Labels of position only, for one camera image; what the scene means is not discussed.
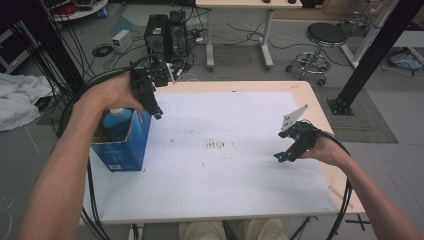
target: caster wheel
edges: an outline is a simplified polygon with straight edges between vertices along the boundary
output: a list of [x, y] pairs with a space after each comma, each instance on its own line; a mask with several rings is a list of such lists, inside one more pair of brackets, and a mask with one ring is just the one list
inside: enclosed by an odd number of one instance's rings
[[300, 62], [300, 66], [305, 66], [307, 62], [308, 62], [308, 59], [306, 58], [302, 59], [302, 62]]
[[286, 67], [286, 72], [291, 72], [292, 69], [293, 69], [293, 66], [292, 65], [288, 65]]
[[325, 85], [325, 83], [326, 83], [326, 81], [324, 79], [320, 79], [320, 80], [318, 80], [317, 85], [322, 87], [322, 86]]

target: black stool seat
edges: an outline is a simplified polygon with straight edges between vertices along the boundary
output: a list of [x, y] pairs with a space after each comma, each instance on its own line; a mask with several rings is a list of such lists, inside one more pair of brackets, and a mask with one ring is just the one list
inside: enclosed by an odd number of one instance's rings
[[347, 40], [345, 31], [329, 23], [313, 23], [309, 25], [306, 34], [313, 42], [342, 45]]

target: black metal frame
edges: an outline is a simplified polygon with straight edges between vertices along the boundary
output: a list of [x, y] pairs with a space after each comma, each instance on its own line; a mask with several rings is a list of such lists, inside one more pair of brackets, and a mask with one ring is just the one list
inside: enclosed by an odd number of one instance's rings
[[352, 114], [350, 106], [356, 96], [423, 5], [424, 0], [398, 2], [337, 98], [328, 100], [334, 115]]

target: black clamp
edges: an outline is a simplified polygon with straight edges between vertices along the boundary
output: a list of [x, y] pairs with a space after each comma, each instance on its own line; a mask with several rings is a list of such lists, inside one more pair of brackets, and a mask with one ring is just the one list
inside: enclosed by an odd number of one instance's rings
[[278, 133], [281, 138], [290, 137], [295, 142], [285, 152], [274, 154], [274, 157], [279, 162], [294, 162], [297, 158], [302, 156], [308, 149], [315, 146], [316, 140], [321, 133], [321, 130], [316, 128], [309, 122], [297, 121], [293, 126]]

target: metal table leg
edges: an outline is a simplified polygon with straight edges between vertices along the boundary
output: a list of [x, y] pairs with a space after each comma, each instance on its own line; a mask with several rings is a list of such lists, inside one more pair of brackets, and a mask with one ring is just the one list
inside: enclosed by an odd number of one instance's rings
[[270, 69], [271, 67], [274, 66], [274, 63], [272, 62], [271, 59], [271, 54], [269, 53], [269, 49], [268, 49], [268, 38], [269, 38], [269, 32], [271, 30], [271, 24], [272, 24], [272, 15], [274, 14], [274, 10], [275, 9], [269, 9], [267, 16], [266, 16], [266, 26], [265, 26], [265, 31], [264, 31], [264, 37], [261, 39], [261, 49], [262, 49], [262, 54], [264, 55], [264, 59], [265, 59], [265, 64], [267, 66], [268, 69]]
[[215, 65], [213, 58], [213, 41], [212, 41], [212, 9], [208, 9], [208, 40], [206, 43], [206, 66], [213, 68]]

